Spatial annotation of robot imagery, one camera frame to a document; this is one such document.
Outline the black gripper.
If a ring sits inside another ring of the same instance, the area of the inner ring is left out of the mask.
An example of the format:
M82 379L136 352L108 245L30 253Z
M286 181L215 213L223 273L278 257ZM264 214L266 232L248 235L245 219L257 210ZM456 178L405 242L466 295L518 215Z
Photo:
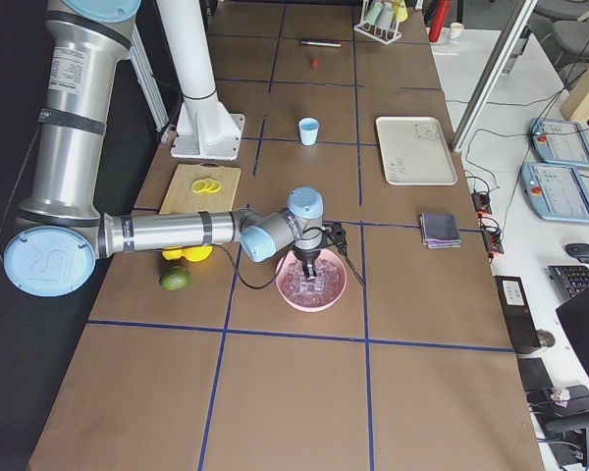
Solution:
M318 277L318 272L314 261L320 255L320 252L321 248L318 247L311 249L303 249L298 246L294 247L294 256L297 260L301 262L302 272L307 280L309 280L310 278L316 279Z

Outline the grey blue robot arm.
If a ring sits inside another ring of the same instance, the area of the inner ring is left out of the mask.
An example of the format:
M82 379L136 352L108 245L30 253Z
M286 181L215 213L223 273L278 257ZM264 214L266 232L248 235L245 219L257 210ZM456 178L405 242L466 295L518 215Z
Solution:
M3 266L14 286L36 296L80 288L95 262L119 252L239 242L253 261L288 247L312 276L325 245L323 199L293 190L285 208L263 216L249 209L154 216L109 216L93 204L117 64L132 45L135 1L51 1L54 37L34 184L18 208L17 231Z

